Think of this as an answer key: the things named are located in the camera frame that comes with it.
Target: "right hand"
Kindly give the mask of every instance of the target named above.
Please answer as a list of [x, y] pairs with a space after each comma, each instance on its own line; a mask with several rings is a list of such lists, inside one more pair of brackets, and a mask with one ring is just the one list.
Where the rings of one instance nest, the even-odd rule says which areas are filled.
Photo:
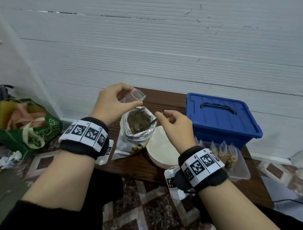
[[156, 112], [155, 115], [169, 141], [180, 154], [196, 146], [192, 121], [185, 115], [175, 110], [164, 110], [163, 114]]

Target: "wristband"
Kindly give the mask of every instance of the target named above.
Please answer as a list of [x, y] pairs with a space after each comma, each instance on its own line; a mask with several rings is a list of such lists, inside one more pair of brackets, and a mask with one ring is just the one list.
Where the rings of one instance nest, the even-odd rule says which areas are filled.
[[59, 138], [60, 148], [95, 160], [106, 154], [109, 145], [108, 128], [100, 120], [85, 117], [74, 121]]
[[227, 173], [221, 169], [225, 166], [224, 163], [209, 149], [194, 146], [183, 154], [178, 159], [183, 171], [181, 175], [185, 175], [197, 192], [208, 186], [219, 185], [228, 178]]

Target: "wooden table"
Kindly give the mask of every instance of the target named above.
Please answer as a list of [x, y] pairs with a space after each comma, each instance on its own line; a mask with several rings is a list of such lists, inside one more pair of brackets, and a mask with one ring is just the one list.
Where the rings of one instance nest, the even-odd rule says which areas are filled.
[[[185, 94], [143, 88], [139, 89], [146, 94], [143, 106], [146, 106], [152, 113], [155, 113], [156, 111], [163, 112], [163, 110], [177, 110], [185, 114]], [[120, 121], [116, 121], [109, 127], [109, 137], [114, 140], [115, 144], [117, 143], [119, 131]], [[250, 171], [251, 178], [250, 180], [237, 181], [234, 184], [253, 203], [273, 208], [274, 204], [249, 151], [244, 147], [241, 152]], [[146, 149], [138, 154], [122, 159], [111, 160], [111, 156], [106, 165], [98, 165], [96, 168], [119, 174], [122, 177], [131, 177], [137, 180], [150, 181], [167, 186], [164, 177], [164, 169], [159, 168], [150, 160]]]

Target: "left hand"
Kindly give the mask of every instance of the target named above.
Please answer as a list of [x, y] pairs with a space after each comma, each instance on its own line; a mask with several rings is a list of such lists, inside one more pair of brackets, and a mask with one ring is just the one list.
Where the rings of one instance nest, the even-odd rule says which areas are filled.
[[119, 102], [133, 89], [135, 88], [130, 85], [119, 83], [101, 90], [94, 109], [89, 116], [99, 119], [106, 126], [109, 126], [126, 112], [143, 104], [142, 101]]

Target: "black cable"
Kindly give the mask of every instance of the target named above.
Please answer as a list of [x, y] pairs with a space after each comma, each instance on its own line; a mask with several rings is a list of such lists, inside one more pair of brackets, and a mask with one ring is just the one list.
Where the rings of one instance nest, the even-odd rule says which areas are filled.
[[297, 202], [297, 203], [299, 203], [299, 204], [302, 204], [303, 205], [303, 203], [302, 202], [300, 202], [300, 201], [295, 201], [295, 200], [292, 200], [292, 199], [285, 199], [285, 200], [279, 200], [279, 201], [273, 201], [274, 203], [276, 203], [276, 202], [281, 202], [281, 201], [294, 201], [294, 202]]

